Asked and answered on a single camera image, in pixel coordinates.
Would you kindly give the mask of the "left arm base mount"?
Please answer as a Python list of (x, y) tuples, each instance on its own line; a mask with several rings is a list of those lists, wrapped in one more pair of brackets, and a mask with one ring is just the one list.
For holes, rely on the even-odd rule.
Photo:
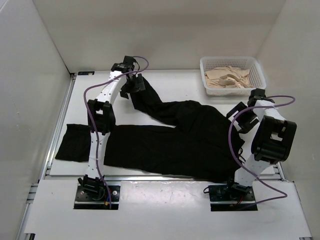
[(78, 178), (73, 208), (75, 210), (118, 210), (121, 196), (119, 184), (109, 185), (103, 181), (85, 175)]

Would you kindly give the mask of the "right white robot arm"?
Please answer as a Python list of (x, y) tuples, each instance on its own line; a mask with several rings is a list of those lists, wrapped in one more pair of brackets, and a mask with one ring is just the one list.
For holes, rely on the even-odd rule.
[(253, 182), (265, 169), (289, 157), (297, 124), (285, 119), (277, 108), (273, 96), (267, 97), (264, 89), (255, 88), (247, 104), (240, 102), (227, 113), (227, 118), (238, 123), (240, 134), (247, 134), (258, 126), (250, 156), (239, 165), (240, 168), (224, 188), (230, 200), (247, 195), (252, 190)]

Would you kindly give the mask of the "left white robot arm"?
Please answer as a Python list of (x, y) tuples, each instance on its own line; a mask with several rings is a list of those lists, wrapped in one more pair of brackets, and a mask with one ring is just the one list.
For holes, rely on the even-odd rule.
[(142, 72), (148, 67), (149, 61), (145, 57), (126, 55), (122, 62), (113, 64), (106, 82), (89, 86), (83, 93), (90, 151), (88, 167), (79, 184), (93, 200), (103, 199), (109, 206), (112, 193), (103, 168), (107, 141), (116, 125), (113, 105), (118, 94), (127, 98), (128, 94), (145, 89)]

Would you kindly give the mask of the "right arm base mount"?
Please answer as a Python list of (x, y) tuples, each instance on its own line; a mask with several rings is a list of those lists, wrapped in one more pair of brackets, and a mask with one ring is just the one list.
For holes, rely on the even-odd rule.
[(257, 211), (253, 190), (235, 191), (226, 184), (208, 185), (203, 193), (209, 196), (211, 212)]

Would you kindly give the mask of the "black trousers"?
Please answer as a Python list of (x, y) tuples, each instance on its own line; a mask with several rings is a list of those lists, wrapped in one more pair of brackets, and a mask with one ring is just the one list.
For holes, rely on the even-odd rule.
[(116, 125), (104, 165), (225, 182), (239, 165), (244, 140), (218, 109), (194, 100), (164, 102), (148, 81), (130, 95), (135, 110), (159, 125)]

